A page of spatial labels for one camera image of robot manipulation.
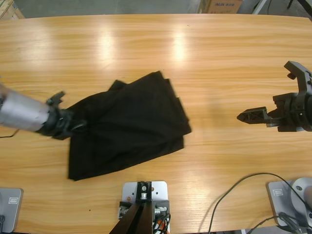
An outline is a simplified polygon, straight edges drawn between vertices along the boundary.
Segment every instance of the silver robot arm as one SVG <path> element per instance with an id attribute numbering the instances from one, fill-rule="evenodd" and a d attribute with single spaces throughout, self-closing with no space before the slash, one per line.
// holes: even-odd
<path id="1" fill-rule="evenodd" d="M 86 122 L 74 120 L 69 110 L 59 109 L 64 94 L 60 92 L 42 103 L 0 83 L 0 124 L 60 140 L 71 137 Z"/>

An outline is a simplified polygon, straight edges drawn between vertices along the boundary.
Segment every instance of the cable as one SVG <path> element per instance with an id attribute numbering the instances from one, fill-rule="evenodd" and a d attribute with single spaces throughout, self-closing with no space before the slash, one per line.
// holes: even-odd
<path id="1" fill-rule="evenodd" d="M 159 223 L 158 225 L 158 228 L 155 229 L 156 225 L 159 221 L 160 221 L 160 218 L 159 217 L 157 220 L 155 220 L 155 223 L 153 225 L 153 234 L 156 234 L 157 232 L 160 232 L 160 234 L 165 234 L 168 230 L 168 226 L 169 226 L 169 223 L 170 223 L 170 219 L 171 219 L 171 215 L 170 214 L 166 214 L 162 219 L 161 219 L 161 222 Z"/>
<path id="2" fill-rule="evenodd" d="M 292 3 L 293 3 L 293 0 L 290 0 L 290 1 L 289 1 L 289 4 L 288 4 L 288 6 L 287 6 L 287 10 L 292 6 Z"/>
<path id="3" fill-rule="evenodd" d="M 15 132 L 14 132 L 12 135 L 10 135 L 10 136 L 0 136 L 0 138 L 10 138 L 10 137 L 14 137 L 14 136 L 16 135 L 16 133 L 18 133 L 18 132 L 19 132 L 19 129 L 16 129 Z"/>
<path id="4" fill-rule="evenodd" d="M 248 179 L 250 177 L 253 177 L 253 176 L 258 176 L 258 175 L 271 175 L 271 176 L 275 176 L 281 180 L 283 180 L 290 188 L 291 190 L 298 196 L 298 198 L 305 204 L 305 206 L 312 212 L 312 208 L 300 197 L 300 195 L 292 188 L 292 186 L 286 181 L 284 180 L 282 177 L 280 177 L 279 175 L 276 175 L 276 174 L 273 174 L 273 173 L 268 173 L 268 172 L 260 172 L 260 173 L 255 173 L 255 174 L 251 174 L 251 175 L 247 175 L 243 178 L 241 178 L 238 182 L 236 182 L 219 200 L 218 202 L 216 203 L 216 205 L 214 206 L 214 210 L 213 210 L 213 213 L 211 215 L 211 219 L 210 219 L 210 224 L 209 224 L 209 229 L 208 229 L 208 234 L 210 234 L 210 230 L 211 230 L 211 227 L 212 227 L 212 223 L 213 223 L 213 219 L 214 219 L 214 215 L 215 215 L 215 211 L 216 211 L 216 208 L 218 207 L 219 203 L 222 201 L 222 199 L 230 193 L 230 191 L 232 191 L 240 182 L 242 182 L 243 180 L 245 179 Z"/>
<path id="5" fill-rule="evenodd" d="M 274 218 L 278 218 L 278 216 L 272 216 L 272 217 L 270 217 L 270 218 L 264 219 L 263 221 L 261 221 L 260 223 L 258 223 L 257 225 L 255 225 L 252 229 L 250 229 L 250 231 L 247 232 L 247 234 L 251 234 L 257 227 L 259 227 L 260 225 L 264 224 L 266 221 L 269 221 L 269 220 L 274 219 Z"/>
<path id="6" fill-rule="evenodd" d="M 5 221 L 5 216 L 4 215 L 0 215 L 0 234 L 2 234 L 2 230 L 3 230 L 3 223 Z"/>
<path id="7" fill-rule="evenodd" d="M 272 2 L 272 0 L 270 0 L 269 6 L 268 6 L 268 9 L 267 9 L 267 15 L 269 14 L 269 8 L 270 8 L 270 5 L 271 5 L 271 2 Z"/>
<path id="8" fill-rule="evenodd" d="M 297 222 L 299 222 L 298 219 L 296 219 L 295 217 L 292 217 L 292 216 L 290 216 L 290 215 L 288 215 L 288 214 L 286 214 L 286 213 L 284 213 L 284 212 L 281 212 L 281 213 L 279 214 L 279 218 L 281 218 L 281 214 L 282 214 L 282 213 L 283 213 L 283 215 L 287 216 L 288 218 L 294 219 L 294 220 L 296 220 Z"/>

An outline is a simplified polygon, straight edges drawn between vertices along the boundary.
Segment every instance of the cardboard box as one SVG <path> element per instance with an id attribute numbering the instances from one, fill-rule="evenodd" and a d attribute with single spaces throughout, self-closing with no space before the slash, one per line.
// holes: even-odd
<path id="1" fill-rule="evenodd" d="M 243 0 L 201 0 L 198 13 L 236 14 Z"/>
<path id="2" fill-rule="evenodd" d="M 0 20 L 25 18 L 13 0 L 0 0 Z"/>

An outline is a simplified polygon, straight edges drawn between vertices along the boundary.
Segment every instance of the folded cloth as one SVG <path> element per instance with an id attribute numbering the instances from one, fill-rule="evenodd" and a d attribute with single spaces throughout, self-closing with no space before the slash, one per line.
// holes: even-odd
<path id="1" fill-rule="evenodd" d="M 87 128 L 71 137 L 69 178 L 80 180 L 143 163 L 184 147 L 191 132 L 179 98 L 161 72 L 130 84 L 116 80 L 103 93 L 68 108 Z"/>

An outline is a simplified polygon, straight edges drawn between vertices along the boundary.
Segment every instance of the wood grain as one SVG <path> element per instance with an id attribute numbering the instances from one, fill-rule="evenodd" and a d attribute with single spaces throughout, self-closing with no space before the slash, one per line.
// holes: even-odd
<path id="1" fill-rule="evenodd" d="M 312 69 L 308 19 L 77 16 L 5 21 L 0 33 L 1 81 L 23 94 L 45 101 L 64 90 L 68 107 L 115 79 L 131 82 L 161 70 L 193 129 L 179 152 L 78 182 L 67 179 L 68 140 L 27 132 L 1 139 L 0 186 L 24 189 L 17 231 L 108 233 L 117 223 L 123 183 L 165 180 L 172 233 L 204 232 L 209 207 L 241 177 L 312 176 L 311 133 L 278 133 L 236 119 L 248 108 L 271 110 L 273 95 L 297 91 L 283 65 L 294 60 Z M 248 228 L 271 216 L 266 184 L 276 180 L 244 181 L 218 207 L 213 230 Z"/>

